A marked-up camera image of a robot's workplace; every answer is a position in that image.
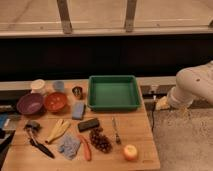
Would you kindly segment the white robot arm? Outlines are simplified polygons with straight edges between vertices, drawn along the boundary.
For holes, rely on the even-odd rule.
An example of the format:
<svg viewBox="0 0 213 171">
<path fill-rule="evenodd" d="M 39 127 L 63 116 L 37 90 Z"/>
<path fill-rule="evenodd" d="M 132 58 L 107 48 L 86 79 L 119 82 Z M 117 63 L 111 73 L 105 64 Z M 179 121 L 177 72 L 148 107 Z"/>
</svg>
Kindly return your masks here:
<svg viewBox="0 0 213 171">
<path fill-rule="evenodd" d="M 188 108 L 196 97 L 213 105 L 213 60 L 180 70 L 176 85 L 167 93 L 168 104 L 174 108 Z"/>
</svg>

